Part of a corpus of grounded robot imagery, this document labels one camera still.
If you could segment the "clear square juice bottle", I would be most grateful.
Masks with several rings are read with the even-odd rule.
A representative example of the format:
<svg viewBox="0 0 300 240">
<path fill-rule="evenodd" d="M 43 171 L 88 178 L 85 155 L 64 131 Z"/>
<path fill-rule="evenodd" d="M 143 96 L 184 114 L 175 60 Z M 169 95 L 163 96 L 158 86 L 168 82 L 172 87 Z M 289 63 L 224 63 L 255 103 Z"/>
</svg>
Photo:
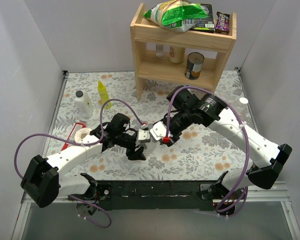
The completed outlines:
<svg viewBox="0 0 300 240">
<path fill-rule="evenodd" d="M 242 107 L 241 105 L 238 105 L 238 100 L 231 102 L 230 105 L 235 109 L 240 119 L 243 121 L 248 112 L 248 104 Z"/>
</svg>

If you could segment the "clear round bottle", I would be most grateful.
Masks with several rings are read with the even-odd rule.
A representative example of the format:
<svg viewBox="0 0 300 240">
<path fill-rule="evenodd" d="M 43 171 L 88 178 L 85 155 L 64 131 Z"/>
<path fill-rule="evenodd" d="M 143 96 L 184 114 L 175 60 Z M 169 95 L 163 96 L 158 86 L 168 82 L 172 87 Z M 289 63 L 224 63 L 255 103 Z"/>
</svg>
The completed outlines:
<svg viewBox="0 0 300 240">
<path fill-rule="evenodd" d="M 156 149 L 157 147 L 157 142 L 156 141 L 151 141 L 151 142 L 145 142 L 142 143 L 143 146 L 143 155 L 148 158 L 150 156 L 150 154 L 153 153 L 153 151 Z"/>
</svg>

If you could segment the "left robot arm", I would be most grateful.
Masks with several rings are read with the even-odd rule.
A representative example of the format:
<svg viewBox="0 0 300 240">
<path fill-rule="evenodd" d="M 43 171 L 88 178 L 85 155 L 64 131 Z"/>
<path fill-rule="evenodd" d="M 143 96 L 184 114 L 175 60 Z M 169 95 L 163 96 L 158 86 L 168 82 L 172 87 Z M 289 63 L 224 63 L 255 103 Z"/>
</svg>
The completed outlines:
<svg viewBox="0 0 300 240">
<path fill-rule="evenodd" d="M 94 199 L 97 181 L 87 173 L 66 177 L 77 165 L 115 145 L 126 149 L 129 160 L 146 160 L 144 147 L 139 146 L 140 133 L 130 127 L 128 116 L 117 113 L 105 128 L 88 132 L 79 142 L 53 155 L 33 157 L 21 180 L 21 188 L 40 208 L 50 205 L 57 197 L 74 195 L 82 200 Z"/>
</svg>

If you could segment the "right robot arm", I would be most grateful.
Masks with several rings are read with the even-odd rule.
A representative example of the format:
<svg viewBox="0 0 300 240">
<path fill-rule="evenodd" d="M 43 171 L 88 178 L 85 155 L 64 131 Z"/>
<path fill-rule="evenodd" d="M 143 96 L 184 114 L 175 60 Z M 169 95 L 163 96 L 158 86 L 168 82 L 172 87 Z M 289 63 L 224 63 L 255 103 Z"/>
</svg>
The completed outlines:
<svg viewBox="0 0 300 240">
<path fill-rule="evenodd" d="M 242 122 L 233 107 L 214 94 L 206 93 L 198 99 L 181 85 L 166 98 L 176 114 L 171 116 L 168 112 L 162 120 L 165 127 L 162 144 L 172 146 L 184 130 L 198 124 L 224 136 L 248 158 L 241 170 L 225 171 L 206 194 L 227 199 L 236 190 L 248 186 L 272 188 L 292 152 L 288 144 L 278 145 L 261 136 Z"/>
</svg>

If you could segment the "yellow squeeze bottle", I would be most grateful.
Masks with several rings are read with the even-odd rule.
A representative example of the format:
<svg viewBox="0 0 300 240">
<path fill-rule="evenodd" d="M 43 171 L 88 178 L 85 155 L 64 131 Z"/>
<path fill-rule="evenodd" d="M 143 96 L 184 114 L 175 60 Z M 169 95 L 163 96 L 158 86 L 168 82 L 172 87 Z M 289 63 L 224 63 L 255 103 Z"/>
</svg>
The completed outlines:
<svg viewBox="0 0 300 240">
<path fill-rule="evenodd" d="M 110 99 L 106 86 L 102 83 L 101 80 L 98 81 L 97 90 L 100 96 L 100 100 L 103 104 Z"/>
</svg>

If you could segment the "white bottle black cap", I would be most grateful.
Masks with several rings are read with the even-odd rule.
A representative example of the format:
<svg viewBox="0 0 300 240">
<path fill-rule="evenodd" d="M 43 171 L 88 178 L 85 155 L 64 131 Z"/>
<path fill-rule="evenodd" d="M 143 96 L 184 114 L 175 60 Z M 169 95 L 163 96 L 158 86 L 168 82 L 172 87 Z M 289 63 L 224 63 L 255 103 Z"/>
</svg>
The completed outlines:
<svg viewBox="0 0 300 240">
<path fill-rule="evenodd" d="M 94 106 L 85 90 L 75 92 L 74 102 L 84 118 L 89 119 L 93 115 Z"/>
</svg>

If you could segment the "cream bottle on shelf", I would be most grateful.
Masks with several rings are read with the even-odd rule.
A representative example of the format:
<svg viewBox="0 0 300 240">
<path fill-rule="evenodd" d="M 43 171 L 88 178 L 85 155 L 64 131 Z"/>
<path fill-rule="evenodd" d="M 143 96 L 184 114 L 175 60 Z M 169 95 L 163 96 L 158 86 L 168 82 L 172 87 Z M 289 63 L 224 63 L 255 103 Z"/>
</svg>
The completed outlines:
<svg viewBox="0 0 300 240">
<path fill-rule="evenodd" d="M 185 56 L 185 47 L 170 46 L 169 60 L 174 64 L 182 63 Z"/>
</svg>

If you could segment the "small clear bottle on shelf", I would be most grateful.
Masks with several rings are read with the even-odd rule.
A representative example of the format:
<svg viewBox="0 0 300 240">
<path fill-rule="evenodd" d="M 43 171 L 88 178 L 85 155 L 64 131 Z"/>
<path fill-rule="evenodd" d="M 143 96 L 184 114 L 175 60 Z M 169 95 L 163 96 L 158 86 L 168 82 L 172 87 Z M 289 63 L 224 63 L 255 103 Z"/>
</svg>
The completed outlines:
<svg viewBox="0 0 300 240">
<path fill-rule="evenodd" d="M 155 55 L 159 58 L 164 55 L 164 45 L 156 44 Z"/>
</svg>

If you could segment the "black can with foil lid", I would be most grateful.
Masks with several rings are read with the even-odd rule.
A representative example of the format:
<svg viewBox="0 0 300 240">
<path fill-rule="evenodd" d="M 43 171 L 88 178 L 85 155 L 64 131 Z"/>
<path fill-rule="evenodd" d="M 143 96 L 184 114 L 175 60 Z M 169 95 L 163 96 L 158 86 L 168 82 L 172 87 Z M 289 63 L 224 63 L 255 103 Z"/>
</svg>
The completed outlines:
<svg viewBox="0 0 300 240">
<path fill-rule="evenodd" d="M 78 130 L 75 135 L 74 135 L 74 142 L 75 143 L 80 143 L 87 135 L 90 134 L 91 128 L 84 127 Z"/>
</svg>

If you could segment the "red flat box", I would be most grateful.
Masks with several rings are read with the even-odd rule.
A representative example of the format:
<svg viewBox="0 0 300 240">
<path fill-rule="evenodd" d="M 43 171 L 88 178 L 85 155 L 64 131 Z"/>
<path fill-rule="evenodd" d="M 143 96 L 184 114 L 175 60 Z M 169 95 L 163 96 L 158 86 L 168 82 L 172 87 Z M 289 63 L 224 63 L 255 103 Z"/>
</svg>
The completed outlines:
<svg viewBox="0 0 300 240">
<path fill-rule="evenodd" d="M 87 125 L 82 123 L 82 122 L 76 122 L 70 132 L 70 134 L 68 135 L 67 141 L 68 142 L 74 142 L 75 141 L 75 134 L 77 133 L 77 131 L 85 128 Z M 62 147 L 62 151 L 67 149 L 68 147 L 71 147 L 72 145 L 69 143 L 64 143 L 63 147 Z"/>
</svg>

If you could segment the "tin can on shelf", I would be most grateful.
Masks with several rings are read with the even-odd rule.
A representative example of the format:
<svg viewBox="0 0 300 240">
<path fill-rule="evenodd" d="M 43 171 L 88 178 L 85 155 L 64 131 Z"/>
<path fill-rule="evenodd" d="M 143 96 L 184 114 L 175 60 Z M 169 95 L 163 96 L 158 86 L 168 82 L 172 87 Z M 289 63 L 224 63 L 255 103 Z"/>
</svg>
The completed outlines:
<svg viewBox="0 0 300 240">
<path fill-rule="evenodd" d="M 196 80 L 200 77 L 205 57 L 199 52 L 191 52 L 187 56 L 185 77 L 189 80 Z"/>
</svg>

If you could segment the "black green box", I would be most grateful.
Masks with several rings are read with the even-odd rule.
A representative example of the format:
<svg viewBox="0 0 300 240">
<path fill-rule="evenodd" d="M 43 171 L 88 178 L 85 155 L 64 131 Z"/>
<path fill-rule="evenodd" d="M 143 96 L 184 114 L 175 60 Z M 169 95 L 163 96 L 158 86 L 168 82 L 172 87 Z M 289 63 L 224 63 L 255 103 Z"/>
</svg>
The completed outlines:
<svg viewBox="0 0 300 240">
<path fill-rule="evenodd" d="M 213 6 L 208 3 L 197 3 L 205 13 L 207 14 L 206 18 L 201 18 L 198 23 L 196 23 L 191 30 L 205 33 L 214 33 L 215 32 L 215 22 L 213 15 Z"/>
</svg>

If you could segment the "dark chocolate bar pack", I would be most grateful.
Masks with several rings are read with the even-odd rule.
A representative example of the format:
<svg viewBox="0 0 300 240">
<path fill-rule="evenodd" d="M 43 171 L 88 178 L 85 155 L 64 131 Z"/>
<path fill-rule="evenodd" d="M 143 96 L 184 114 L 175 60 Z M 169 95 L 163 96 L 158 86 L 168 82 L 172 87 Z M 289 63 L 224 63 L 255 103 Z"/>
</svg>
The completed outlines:
<svg viewBox="0 0 300 240">
<path fill-rule="evenodd" d="M 214 32 L 218 34 L 225 34 L 228 35 L 230 32 L 230 15 L 227 13 L 222 13 L 218 11 L 217 15 L 217 22 L 214 27 Z"/>
</svg>

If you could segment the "green chip bag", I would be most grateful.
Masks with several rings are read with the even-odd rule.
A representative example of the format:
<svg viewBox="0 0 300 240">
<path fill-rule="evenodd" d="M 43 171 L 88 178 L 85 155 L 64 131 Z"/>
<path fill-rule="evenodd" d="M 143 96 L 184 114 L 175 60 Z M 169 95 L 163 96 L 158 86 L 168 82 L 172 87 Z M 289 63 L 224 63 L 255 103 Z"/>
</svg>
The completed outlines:
<svg viewBox="0 0 300 240">
<path fill-rule="evenodd" d="M 143 17 L 163 29 L 184 33 L 206 19 L 208 13 L 188 0 L 169 0 L 152 7 Z"/>
</svg>

